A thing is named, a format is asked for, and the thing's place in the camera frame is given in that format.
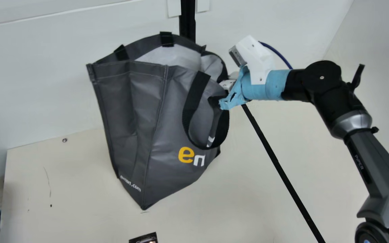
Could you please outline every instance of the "black vertical pole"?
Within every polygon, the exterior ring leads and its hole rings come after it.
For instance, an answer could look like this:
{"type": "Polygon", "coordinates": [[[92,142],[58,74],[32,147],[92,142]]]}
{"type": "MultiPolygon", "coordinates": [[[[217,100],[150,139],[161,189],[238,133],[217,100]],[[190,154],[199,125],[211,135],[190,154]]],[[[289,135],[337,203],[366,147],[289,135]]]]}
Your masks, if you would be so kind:
{"type": "Polygon", "coordinates": [[[181,0],[179,35],[196,42],[196,0],[181,0]]]}

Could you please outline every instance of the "white wall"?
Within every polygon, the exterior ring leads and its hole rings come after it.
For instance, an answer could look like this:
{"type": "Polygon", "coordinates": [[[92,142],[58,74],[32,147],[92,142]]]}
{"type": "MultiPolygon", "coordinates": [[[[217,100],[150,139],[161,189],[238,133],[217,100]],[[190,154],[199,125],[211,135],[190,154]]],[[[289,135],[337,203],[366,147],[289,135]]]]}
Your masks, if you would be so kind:
{"type": "Polygon", "coordinates": [[[128,0],[0,0],[0,23],[128,0]]]}

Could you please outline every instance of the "light blue tape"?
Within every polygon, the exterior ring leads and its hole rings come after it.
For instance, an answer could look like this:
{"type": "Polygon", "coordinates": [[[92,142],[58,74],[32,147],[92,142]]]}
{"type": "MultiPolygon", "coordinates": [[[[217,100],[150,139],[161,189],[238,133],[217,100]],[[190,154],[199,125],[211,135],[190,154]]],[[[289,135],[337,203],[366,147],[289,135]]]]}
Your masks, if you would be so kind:
{"type": "Polygon", "coordinates": [[[286,85],[290,70],[273,70],[267,76],[265,85],[252,85],[250,73],[241,78],[242,94],[248,100],[283,100],[281,93],[286,85]]]}

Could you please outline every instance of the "small black object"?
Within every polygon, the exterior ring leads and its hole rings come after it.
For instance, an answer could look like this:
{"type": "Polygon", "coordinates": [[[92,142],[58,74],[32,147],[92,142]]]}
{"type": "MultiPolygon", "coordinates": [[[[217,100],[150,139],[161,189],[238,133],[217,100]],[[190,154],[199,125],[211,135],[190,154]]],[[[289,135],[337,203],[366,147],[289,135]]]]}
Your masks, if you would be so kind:
{"type": "Polygon", "coordinates": [[[156,232],[153,232],[131,239],[128,243],[159,243],[159,240],[157,239],[156,232]]]}
{"type": "Polygon", "coordinates": [[[160,32],[160,41],[163,47],[172,47],[173,46],[172,32],[160,32]]]}
{"type": "Polygon", "coordinates": [[[119,61],[128,60],[129,59],[127,51],[125,50],[125,46],[124,45],[121,45],[118,48],[116,48],[115,51],[114,51],[114,54],[116,55],[116,58],[119,61]]]}
{"type": "Polygon", "coordinates": [[[352,83],[350,84],[351,90],[354,91],[358,86],[360,86],[361,82],[361,74],[363,73],[364,67],[366,65],[360,64],[358,66],[357,71],[355,72],[354,79],[352,79],[352,83]]]}
{"type": "Polygon", "coordinates": [[[371,131],[373,134],[375,134],[375,133],[377,133],[377,132],[379,131],[379,128],[377,128],[377,127],[372,127],[372,128],[370,129],[370,131],[371,131]]]}
{"type": "Polygon", "coordinates": [[[207,45],[201,47],[201,53],[203,53],[207,49],[207,45]]]}

